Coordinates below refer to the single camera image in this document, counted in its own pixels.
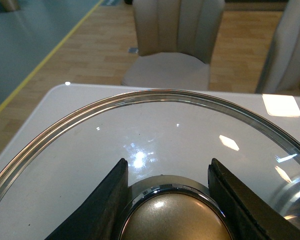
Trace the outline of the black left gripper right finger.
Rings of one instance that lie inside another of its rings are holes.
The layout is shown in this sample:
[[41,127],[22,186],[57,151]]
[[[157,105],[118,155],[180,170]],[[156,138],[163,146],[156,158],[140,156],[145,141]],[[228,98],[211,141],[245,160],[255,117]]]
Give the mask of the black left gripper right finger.
[[273,210],[216,158],[208,188],[236,240],[300,240],[300,230]]

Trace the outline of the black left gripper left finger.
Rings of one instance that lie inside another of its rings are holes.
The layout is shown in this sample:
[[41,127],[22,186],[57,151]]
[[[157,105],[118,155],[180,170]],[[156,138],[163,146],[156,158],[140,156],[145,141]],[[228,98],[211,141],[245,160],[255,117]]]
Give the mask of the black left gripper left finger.
[[128,198],[128,162],[122,158],[48,240],[109,240]]

